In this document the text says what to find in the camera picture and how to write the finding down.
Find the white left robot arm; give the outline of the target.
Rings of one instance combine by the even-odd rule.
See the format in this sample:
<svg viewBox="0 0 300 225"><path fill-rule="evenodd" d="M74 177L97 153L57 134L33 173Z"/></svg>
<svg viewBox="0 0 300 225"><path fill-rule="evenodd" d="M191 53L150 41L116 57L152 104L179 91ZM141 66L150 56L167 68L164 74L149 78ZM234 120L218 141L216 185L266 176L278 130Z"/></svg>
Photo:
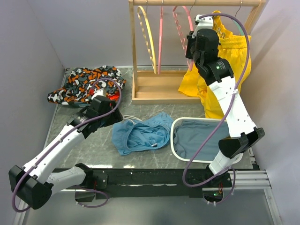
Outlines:
<svg viewBox="0 0 300 225"><path fill-rule="evenodd" d="M122 121L119 105L120 101L104 96L94 97L91 104L74 114L56 138L34 159L22 167L14 165L9 170L12 206L16 212L22 211L16 207L16 197L29 208L37 210L59 191L72 186L88 190L94 185L94 171L83 163L62 172L54 172L54 169L61 159L90 134Z"/></svg>

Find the yellow shorts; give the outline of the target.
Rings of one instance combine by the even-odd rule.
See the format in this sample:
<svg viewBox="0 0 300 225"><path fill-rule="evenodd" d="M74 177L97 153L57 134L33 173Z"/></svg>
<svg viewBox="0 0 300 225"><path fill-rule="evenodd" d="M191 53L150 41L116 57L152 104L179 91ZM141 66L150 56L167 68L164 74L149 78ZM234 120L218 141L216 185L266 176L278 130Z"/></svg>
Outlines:
<svg viewBox="0 0 300 225"><path fill-rule="evenodd" d="M232 35L230 38L220 38L218 57L226 59L234 73L235 80L241 79L238 90L249 76L251 71L251 59L248 59L247 69L242 75L247 56L247 43L245 36ZM198 97L204 107L205 117L209 119L222 119L223 111L205 80L199 75L195 65L191 66L183 76L178 91L188 97Z"/></svg>

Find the green hanger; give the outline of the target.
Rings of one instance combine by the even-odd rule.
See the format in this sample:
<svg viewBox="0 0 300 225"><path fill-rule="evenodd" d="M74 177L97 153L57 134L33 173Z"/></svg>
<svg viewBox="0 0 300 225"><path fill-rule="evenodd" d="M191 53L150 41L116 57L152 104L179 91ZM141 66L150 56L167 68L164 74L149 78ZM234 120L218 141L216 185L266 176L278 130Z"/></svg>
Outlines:
<svg viewBox="0 0 300 225"><path fill-rule="evenodd" d="M220 38L230 38L233 35L233 32L226 29L225 26L222 23L221 16L220 15L214 15L213 17L213 30L219 35ZM226 16L226 18L229 18L233 21L235 26L237 27L240 36L244 35L243 29L239 25L239 23L236 21L234 16Z"/></svg>

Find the grey bin with red cloth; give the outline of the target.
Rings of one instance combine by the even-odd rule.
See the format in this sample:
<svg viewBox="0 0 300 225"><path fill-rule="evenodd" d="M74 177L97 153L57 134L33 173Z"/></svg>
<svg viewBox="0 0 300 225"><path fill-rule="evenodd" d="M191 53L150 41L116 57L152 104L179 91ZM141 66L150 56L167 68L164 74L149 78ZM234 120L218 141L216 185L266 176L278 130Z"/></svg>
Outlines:
<svg viewBox="0 0 300 225"><path fill-rule="evenodd" d="M111 101L116 101L116 102L118 102L118 100L119 100L119 98L120 98L120 93L117 92L117 93L115 93L115 94L113 94L113 95L107 94L106 97L107 97L109 100L111 100Z"/></svg>

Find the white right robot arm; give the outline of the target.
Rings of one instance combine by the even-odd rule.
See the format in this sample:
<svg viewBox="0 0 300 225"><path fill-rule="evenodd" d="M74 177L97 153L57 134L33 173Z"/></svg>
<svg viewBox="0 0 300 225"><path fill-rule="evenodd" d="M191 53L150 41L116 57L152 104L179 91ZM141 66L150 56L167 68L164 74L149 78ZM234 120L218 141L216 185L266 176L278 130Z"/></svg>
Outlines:
<svg viewBox="0 0 300 225"><path fill-rule="evenodd" d="M217 186L237 157L261 140L264 129L250 118L230 63L218 56L219 37L212 29L199 29L187 35L186 58L192 59L200 76L216 97L226 119L229 136L219 140L219 152L209 164L206 183Z"/></svg>

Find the wooden clothes rack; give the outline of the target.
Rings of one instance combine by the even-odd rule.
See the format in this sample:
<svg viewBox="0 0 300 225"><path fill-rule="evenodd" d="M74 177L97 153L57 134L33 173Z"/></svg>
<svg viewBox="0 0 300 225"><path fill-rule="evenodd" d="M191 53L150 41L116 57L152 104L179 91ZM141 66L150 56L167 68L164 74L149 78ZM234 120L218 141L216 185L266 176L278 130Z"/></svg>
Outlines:
<svg viewBox="0 0 300 225"><path fill-rule="evenodd" d="M188 20L191 20L190 11L187 7L251 7L252 10L244 24L247 32L251 32L260 14L266 5L265 0L130 0L129 2L130 25L132 35L132 58L133 58L133 83L132 103L134 105L171 105L171 104L198 104L197 97L187 97L178 92L181 80L186 70L163 70L158 74L158 53L156 53L157 73L153 68L139 70L137 68L135 18L138 6L182 6Z"/></svg>

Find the yellow hanger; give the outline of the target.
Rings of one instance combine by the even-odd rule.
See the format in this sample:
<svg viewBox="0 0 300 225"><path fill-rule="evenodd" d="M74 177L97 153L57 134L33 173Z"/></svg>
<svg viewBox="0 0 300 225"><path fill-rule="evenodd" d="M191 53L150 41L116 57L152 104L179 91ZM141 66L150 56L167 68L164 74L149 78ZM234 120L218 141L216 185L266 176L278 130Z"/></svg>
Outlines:
<svg viewBox="0 0 300 225"><path fill-rule="evenodd" d="M153 68L154 74L157 73L157 63L156 63L156 53L153 42L152 30L150 27L150 23L147 17L147 13L142 6L137 7L137 16L139 19L139 24L142 29L142 34L145 40L146 48L149 54L149 58L151 61L151 65Z"/></svg>

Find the orange black patterned shorts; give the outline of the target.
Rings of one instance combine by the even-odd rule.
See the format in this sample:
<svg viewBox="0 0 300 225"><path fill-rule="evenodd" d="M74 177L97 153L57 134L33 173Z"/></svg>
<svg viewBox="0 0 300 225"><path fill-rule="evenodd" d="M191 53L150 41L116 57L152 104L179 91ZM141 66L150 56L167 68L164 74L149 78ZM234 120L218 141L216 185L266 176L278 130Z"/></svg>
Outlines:
<svg viewBox="0 0 300 225"><path fill-rule="evenodd" d="M77 67L70 72L62 88L48 93L47 100L61 105L90 104L92 94L98 89L105 89L106 95L119 92L114 83L123 89L126 79L121 75L122 72L114 66Z"/></svg>

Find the light blue shorts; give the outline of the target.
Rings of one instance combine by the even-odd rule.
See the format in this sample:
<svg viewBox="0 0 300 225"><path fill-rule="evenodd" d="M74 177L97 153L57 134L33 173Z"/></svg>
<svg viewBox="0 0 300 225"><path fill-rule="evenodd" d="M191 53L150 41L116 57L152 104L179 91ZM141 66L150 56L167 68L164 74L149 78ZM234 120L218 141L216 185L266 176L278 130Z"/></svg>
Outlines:
<svg viewBox="0 0 300 225"><path fill-rule="evenodd" d="M170 143L173 122L165 112L148 120L124 115L123 121L113 125L111 141L122 156L133 152L158 150Z"/></svg>

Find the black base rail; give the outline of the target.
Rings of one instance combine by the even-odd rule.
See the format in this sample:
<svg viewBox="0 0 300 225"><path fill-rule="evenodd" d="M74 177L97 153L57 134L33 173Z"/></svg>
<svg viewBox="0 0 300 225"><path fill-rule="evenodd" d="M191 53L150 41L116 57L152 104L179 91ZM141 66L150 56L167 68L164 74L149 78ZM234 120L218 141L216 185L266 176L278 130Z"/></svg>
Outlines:
<svg viewBox="0 0 300 225"><path fill-rule="evenodd" d="M103 191L110 198L188 196L201 198L203 188L230 188L229 173L214 178L200 187L187 187L182 182L182 169L92 169L93 174L79 186Z"/></svg>

